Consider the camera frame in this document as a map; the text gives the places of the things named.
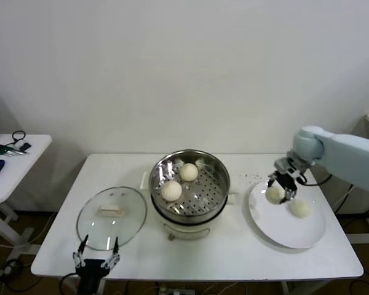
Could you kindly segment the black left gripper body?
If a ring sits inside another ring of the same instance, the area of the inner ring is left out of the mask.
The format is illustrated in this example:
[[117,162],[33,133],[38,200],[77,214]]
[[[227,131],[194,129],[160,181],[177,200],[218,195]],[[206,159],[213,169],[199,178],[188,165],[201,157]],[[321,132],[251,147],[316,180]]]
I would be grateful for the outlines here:
[[102,266],[102,259],[86,259],[85,266],[76,268],[76,274],[80,278],[77,294],[96,294],[101,279],[106,277],[106,268]]

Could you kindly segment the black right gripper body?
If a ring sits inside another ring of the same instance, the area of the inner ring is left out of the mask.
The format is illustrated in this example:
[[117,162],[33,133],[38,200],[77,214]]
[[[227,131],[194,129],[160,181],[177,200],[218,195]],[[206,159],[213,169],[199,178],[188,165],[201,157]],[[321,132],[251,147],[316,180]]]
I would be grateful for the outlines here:
[[288,173],[280,173],[275,171],[273,173],[274,179],[280,184],[285,191],[296,192],[297,186],[295,180]]

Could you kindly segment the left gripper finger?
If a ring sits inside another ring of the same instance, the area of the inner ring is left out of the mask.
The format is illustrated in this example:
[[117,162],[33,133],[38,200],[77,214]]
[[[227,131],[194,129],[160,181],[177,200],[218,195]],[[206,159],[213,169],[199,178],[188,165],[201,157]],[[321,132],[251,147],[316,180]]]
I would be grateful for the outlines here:
[[118,237],[115,239],[114,248],[111,256],[101,264],[102,269],[112,270],[120,261]]
[[83,258],[83,252],[87,244],[88,238],[89,235],[86,235],[81,244],[79,245],[77,251],[73,253],[75,268],[85,267],[86,265],[85,260]]

